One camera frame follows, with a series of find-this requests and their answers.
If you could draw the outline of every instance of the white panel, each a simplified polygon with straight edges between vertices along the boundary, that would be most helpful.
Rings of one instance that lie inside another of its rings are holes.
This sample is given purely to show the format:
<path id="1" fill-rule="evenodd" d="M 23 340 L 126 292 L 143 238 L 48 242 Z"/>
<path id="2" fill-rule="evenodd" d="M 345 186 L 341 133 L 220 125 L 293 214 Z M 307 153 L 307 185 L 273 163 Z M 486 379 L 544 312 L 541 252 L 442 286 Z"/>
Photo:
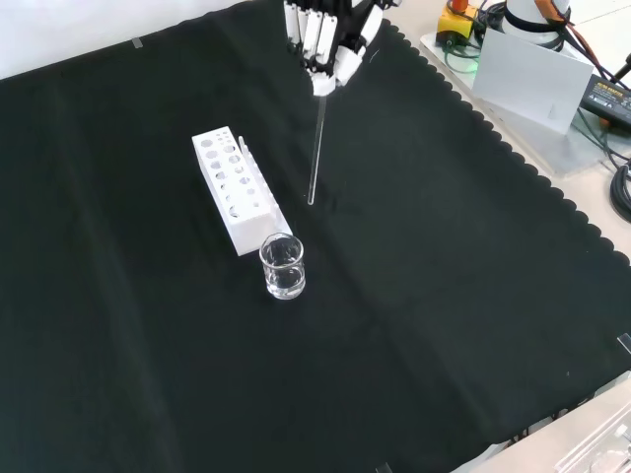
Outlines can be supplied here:
<path id="1" fill-rule="evenodd" d="M 565 134 L 594 67 L 509 34 L 489 30 L 473 94 Z"/>

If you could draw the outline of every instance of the robot finger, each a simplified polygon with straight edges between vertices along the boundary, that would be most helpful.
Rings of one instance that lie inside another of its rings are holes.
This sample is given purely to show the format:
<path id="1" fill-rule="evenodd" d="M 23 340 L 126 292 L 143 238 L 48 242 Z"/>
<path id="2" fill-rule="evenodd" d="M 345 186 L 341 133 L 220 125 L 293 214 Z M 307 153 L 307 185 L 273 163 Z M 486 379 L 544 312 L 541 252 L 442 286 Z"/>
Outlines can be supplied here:
<path id="1" fill-rule="evenodd" d="M 337 17 L 324 14 L 322 19 L 322 27 L 317 41 L 315 50 L 315 62 L 319 66 L 326 66 L 331 58 L 331 50 L 336 39 Z"/>
<path id="2" fill-rule="evenodd" d="M 301 43 L 300 24 L 298 18 L 298 6 L 287 1 L 283 4 L 285 8 L 285 27 L 287 29 L 287 40 L 293 49 L 297 49 Z"/>
<path id="3" fill-rule="evenodd" d="M 312 62 L 316 56 L 317 43 L 319 40 L 323 17 L 323 12 L 319 12 L 317 10 L 308 11 L 307 28 L 305 31 L 305 40 L 303 41 L 303 59 L 307 63 Z"/>

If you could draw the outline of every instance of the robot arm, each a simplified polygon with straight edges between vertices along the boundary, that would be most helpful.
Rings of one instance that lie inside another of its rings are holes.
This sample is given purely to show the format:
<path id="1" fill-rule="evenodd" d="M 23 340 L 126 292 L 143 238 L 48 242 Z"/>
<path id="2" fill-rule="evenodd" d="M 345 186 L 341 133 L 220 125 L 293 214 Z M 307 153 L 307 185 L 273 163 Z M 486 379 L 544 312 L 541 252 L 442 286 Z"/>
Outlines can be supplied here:
<path id="1" fill-rule="evenodd" d="M 289 46 L 310 74 L 315 96 L 346 85 L 377 35 L 384 10 L 401 1 L 285 0 Z"/>

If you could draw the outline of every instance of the white surface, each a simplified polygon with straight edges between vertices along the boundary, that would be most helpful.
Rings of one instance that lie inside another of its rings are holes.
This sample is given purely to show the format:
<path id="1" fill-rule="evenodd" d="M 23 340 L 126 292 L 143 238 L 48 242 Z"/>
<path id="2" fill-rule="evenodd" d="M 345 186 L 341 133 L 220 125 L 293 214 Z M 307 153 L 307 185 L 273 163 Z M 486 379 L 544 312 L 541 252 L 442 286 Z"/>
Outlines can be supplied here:
<path id="1" fill-rule="evenodd" d="M 163 30 L 238 1 L 0 0 L 0 79 Z"/>
<path id="2" fill-rule="evenodd" d="M 594 67 L 510 34 L 489 30 L 473 94 L 565 134 Z"/>
<path id="3" fill-rule="evenodd" d="M 572 22 L 580 25 L 631 7 L 631 0 L 572 0 Z"/>
<path id="4" fill-rule="evenodd" d="M 193 136 L 192 141 L 238 255 L 258 250 L 272 234 L 291 234 L 243 139 L 243 153 L 227 126 Z"/>

